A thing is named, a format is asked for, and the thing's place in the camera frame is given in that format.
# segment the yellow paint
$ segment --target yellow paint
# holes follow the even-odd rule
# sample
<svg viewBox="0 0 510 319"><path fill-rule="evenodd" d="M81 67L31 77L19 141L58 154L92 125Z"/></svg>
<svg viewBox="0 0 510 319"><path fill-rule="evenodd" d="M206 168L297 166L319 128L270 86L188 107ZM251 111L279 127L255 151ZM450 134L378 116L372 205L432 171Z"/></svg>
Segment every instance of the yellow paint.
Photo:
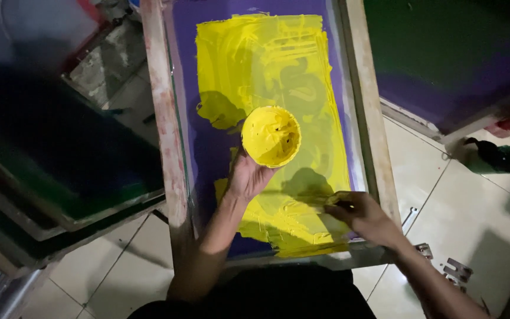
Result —
<svg viewBox="0 0 510 319"><path fill-rule="evenodd" d="M348 227L321 208L323 198L350 189L322 17L236 15L198 25L196 44L198 114L215 128L237 126L266 105L302 119L298 154L249 203L241 235L283 257L345 250ZM218 200L226 184L215 182Z"/></svg>
<svg viewBox="0 0 510 319"><path fill-rule="evenodd" d="M255 163L280 167L298 152L300 127L294 116L282 107L259 107L245 120L241 141Z"/></svg>

